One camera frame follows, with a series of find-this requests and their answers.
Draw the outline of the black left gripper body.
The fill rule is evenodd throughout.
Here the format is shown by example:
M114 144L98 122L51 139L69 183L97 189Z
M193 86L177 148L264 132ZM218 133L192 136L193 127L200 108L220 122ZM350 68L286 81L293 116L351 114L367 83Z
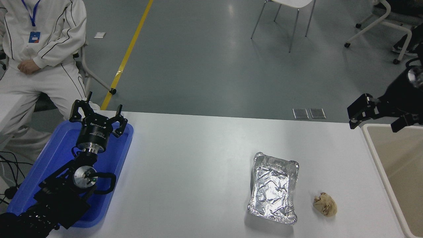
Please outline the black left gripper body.
M112 123L105 116L89 116L82 120L82 128L76 146L93 143L107 146L112 132Z

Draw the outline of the person's left hand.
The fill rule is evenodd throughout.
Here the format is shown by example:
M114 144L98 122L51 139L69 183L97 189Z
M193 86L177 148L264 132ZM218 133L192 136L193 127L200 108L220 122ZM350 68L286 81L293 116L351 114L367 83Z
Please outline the person's left hand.
M33 74L41 68L33 61L33 59L27 59L20 62L17 69L24 74Z

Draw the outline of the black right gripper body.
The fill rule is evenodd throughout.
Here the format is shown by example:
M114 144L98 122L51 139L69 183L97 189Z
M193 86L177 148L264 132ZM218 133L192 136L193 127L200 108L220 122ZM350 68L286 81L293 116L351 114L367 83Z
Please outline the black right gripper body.
M384 114L399 114L399 111L410 114L421 114L423 111L422 86L400 74L379 97L379 112Z

